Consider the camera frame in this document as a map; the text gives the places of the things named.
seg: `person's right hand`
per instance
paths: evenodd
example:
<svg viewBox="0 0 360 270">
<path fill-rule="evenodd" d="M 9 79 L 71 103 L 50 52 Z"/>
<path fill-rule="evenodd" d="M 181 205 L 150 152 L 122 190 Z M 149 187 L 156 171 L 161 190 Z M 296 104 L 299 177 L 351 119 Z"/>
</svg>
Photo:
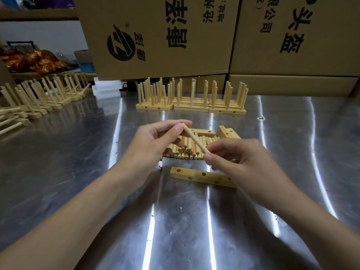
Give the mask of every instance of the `person's right hand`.
<svg viewBox="0 0 360 270">
<path fill-rule="evenodd" d="M 213 170 L 225 173 L 250 199 L 271 211 L 301 193 L 257 139 L 223 138 L 207 149 L 211 153 L 203 159 Z"/>
</svg>

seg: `forearm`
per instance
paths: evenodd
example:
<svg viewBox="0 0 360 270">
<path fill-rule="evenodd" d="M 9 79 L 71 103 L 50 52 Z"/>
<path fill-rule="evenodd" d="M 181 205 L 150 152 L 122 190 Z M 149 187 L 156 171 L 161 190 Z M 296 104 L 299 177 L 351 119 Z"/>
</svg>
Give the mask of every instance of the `forearm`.
<svg viewBox="0 0 360 270">
<path fill-rule="evenodd" d="M 358 235 L 302 192 L 286 204 L 278 215 L 304 240 L 322 269 L 360 269 Z"/>
<path fill-rule="evenodd" d="M 0 253 L 0 269 L 73 269 L 120 202 L 128 179 L 108 171 Z"/>
</svg>

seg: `white wall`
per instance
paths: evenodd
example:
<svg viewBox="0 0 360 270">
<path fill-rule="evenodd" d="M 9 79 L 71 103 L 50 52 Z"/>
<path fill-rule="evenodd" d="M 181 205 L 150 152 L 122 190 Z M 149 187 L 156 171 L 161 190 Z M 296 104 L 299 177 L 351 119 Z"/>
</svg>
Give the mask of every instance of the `white wall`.
<svg viewBox="0 0 360 270">
<path fill-rule="evenodd" d="M 74 51 L 88 49 L 79 21 L 0 22 L 0 40 L 34 41 L 40 49 L 75 59 Z"/>
</svg>

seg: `metal table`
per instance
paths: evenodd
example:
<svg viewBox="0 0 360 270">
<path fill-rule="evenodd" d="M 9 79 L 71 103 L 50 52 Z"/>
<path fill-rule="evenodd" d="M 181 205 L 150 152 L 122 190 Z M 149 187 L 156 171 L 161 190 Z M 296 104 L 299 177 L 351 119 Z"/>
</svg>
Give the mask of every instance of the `metal table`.
<svg viewBox="0 0 360 270">
<path fill-rule="evenodd" d="M 104 173 L 137 128 L 186 118 L 258 138 L 311 199 L 360 233 L 360 108 L 351 99 L 249 96 L 247 114 L 135 109 L 137 95 L 88 96 L 0 137 L 0 250 Z M 77 269 L 317 269 L 299 236 L 239 190 L 170 178 L 165 158 Z"/>
</svg>

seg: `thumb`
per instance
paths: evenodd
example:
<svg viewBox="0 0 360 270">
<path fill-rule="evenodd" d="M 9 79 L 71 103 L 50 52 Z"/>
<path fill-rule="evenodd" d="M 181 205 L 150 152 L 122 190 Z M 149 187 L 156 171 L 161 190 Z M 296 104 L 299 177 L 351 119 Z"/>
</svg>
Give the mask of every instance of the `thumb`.
<svg viewBox="0 0 360 270">
<path fill-rule="evenodd" d="M 170 145 L 172 142 L 174 142 L 178 136 L 182 133 L 184 130 L 184 127 L 181 123 L 178 123 L 174 125 L 170 130 L 167 131 L 166 134 L 164 134 L 162 137 L 157 139 L 157 142 L 159 142 L 162 149 L 166 149 L 168 145 Z"/>
<path fill-rule="evenodd" d="M 233 177 L 237 173 L 238 164 L 232 163 L 216 154 L 206 153 L 203 160 L 205 160 L 206 164 L 212 166 L 213 170 L 220 170 L 229 177 Z"/>
</svg>

